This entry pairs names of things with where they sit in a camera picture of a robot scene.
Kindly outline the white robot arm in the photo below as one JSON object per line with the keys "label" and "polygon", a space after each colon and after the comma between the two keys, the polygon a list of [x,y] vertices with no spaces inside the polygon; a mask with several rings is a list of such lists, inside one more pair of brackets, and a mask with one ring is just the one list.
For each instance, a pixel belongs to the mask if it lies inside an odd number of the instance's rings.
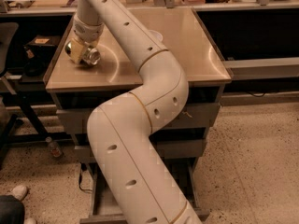
{"label": "white robot arm", "polygon": [[150,136],[186,104],[189,85],[178,60],[119,0],[79,0],[77,39],[96,40],[104,24],[142,85],[94,109],[87,121],[93,155],[128,224],[202,224]]}

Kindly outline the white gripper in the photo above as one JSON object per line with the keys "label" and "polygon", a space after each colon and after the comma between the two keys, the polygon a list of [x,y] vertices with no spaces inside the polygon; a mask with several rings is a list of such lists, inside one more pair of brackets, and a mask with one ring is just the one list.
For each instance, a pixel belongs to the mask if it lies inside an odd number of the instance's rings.
{"label": "white gripper", "polygon": [[75,38],[69,42],[70,58],[74,63],[80,63],[88,45],[96,47],[104,30],[104,23],[97,15],[75,14],[73,31]]}

